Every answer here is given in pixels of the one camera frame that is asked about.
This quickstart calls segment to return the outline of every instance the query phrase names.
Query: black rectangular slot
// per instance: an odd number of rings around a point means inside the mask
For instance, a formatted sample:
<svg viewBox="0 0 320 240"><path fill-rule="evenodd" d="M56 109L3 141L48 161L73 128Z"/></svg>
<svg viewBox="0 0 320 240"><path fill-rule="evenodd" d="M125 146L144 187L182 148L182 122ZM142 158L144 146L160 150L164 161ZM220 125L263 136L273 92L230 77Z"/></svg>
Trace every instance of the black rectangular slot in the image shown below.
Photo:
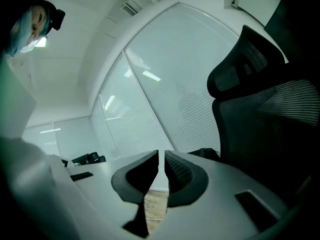
<svg viewBox="0 0 320 240"><path fill-rule="evenodd" d="M75 175L71 175L71 179L75 182L75 181L79 181L88 177L93 176L93 174L91 172L84 172L84 173L79 173L79 174L75 174Z"/></svg>
<svg viewBox="0 0 320 240"><path fill-rule="evenodd" d="M277 219L250 192L239 193L235 197L260 232L277 223Z"/></svg>

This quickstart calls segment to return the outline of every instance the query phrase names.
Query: white partition wall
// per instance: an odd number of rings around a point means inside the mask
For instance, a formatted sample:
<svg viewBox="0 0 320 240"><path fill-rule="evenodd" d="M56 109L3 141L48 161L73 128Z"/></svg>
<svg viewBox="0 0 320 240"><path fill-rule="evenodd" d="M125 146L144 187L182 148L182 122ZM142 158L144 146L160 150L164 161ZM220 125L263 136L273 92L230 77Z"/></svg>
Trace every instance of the white partition wall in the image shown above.
<svg viewBox="0 0 320 240"><path fill-rule="evenodd" d="M106 123L122 156L159 150L159 174L152 186L157 190L167 190L164 152L173 147L125 56L120 55L113 65L102 86L100 100Z"/></svg>
<svg viewBox="0 0 320 240"><path fill-rule="evenodd" d="M47 155L58 155L70 160L93 152L104 155L90 117L26 128L22 138L41 148Z"/></svg>
<svg viewBox="0 0 320 240"><path fill-rule="evenodd" d="M152 20L125 48L176 151L220 151L207 79L237 40L221 22L177 4Z"/></svg>
<svg viewBox="0 0 320 240"><path fill-rule="evenodd" d="M97 99L94 104L91 114L91 123L100 144L101 155L105 156L106 161L122 158L107 126L99 99Z"/></svg>
<svg viewBox="0 0 320 240"><path fill-rule="evenodd" d="M55 122L54 128L61 129L55 136L62 157L72 160L93 152L101 154L90 117Z"/></svg>
<svg viewBox="0 0 320 240"><path fill-rule="evenodd" d="M219 152L207 79L238 38L215 18L183 4L153 19L115 60L94 105L100 145L110 142L102 151L127 157L159 150L154 190L168 190L164 150Z"/></svg>
<svg viewBox="0 0 320 240"><path fill-rule="evenodd" d="M22 135L25 142L41 148L47 155L60 156L53 123L26 128Z"/></svg>

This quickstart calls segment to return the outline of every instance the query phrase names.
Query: white ceiling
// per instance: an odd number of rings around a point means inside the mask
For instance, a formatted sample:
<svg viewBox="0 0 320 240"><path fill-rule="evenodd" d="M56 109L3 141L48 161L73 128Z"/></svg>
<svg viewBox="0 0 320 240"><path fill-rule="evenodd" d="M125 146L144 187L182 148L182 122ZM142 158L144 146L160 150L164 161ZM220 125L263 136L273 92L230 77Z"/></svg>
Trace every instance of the white ceiling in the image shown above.
<svg viewBox="0 0 320 240"><path fill-rule="evenodd" d="M51 30L46 47L12 60L15 74L37 101L28 126L90 114L88 81L112 48L117 23L127 17L118 6L124 0L47 1L65 11L61 29Z"/></svg>

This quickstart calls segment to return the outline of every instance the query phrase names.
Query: black chair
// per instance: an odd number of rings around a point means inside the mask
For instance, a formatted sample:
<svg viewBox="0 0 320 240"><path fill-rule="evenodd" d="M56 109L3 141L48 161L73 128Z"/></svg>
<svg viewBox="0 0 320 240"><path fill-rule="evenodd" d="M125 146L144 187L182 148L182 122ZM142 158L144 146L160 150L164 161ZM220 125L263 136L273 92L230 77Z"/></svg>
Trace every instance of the black chair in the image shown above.
<svg viewBox="0 0 320 240"><path fill-rule="evenodd" d="M238 42L211 72L207 89L216 99L245 95L266 72L276 72L285 65L281 52L263 36L244 25Z"/></svg>
<svg viewBox="0 0 320 240"><path fill-rule="evenodd" d="M291 202L319 165L318 68L284 65L275 46L244 26L207 86L221 161Z"/></svg>
<svg viewBox="0 0 320 240"><path fill-rule="evenodd" d="M104 155L99 156L97 152L90 153L85 158L86 165L97 164L105 162L106 158Z"/></svg>

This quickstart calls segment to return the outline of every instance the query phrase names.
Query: ceiling light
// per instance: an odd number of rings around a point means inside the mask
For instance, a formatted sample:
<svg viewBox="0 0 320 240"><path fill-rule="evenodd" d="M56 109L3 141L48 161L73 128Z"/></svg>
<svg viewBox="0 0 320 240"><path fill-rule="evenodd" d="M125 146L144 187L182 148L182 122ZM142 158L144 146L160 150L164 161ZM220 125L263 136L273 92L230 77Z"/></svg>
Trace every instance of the ceiling light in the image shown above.
<svg viewBox="0 0 320 240"><path fill-rule="evenodd" d="M111 95L110 98L108 99L107 103L104 106L104 110L107 111L108 108L110 107L111 103L114 101L116 96Z"/></svg>
<svg viewBox="0 0 320 240"><path fill-rule="evenodd" d="M119 118L121 118L121 117L117 116L117 117L107 118L106 121L113 120L113 119L119 119Z"/></svg>
<svg viewBox="0 0 320 240"><path fill-rule="evenodd" d="M151 79L153 79L153 80L156 80L157 82L159 82L159 81L161 80L161 78L159 78L159 77L157 77L156 75L150 73L149 71L144 71L142 74L145 75L145 76L148 77L148 78L151 78Z"/></svg>
<svg viewBox="0 0 320 240"><path fill-rule="evenodd" d="M60 131L61 128L57 128L57 129L52 129L52 130L44 130L44 131L40 131L41 134L46 134L46 133L51 133L51 132L56 132L56 131Z"/></svg>
<svg viewBox="0 0 320 240"><path fill-rule="evenodd" d="M56 142L46 142L46 143L43 143L43 145L53 145L53 144L56 144Z"/></svg>
<svg viewBox="0 0 320 240"><path fill-rule="evenodd" d="M39 42L36 43L35 47L46 47L47 37L42 37Z"/></svg>

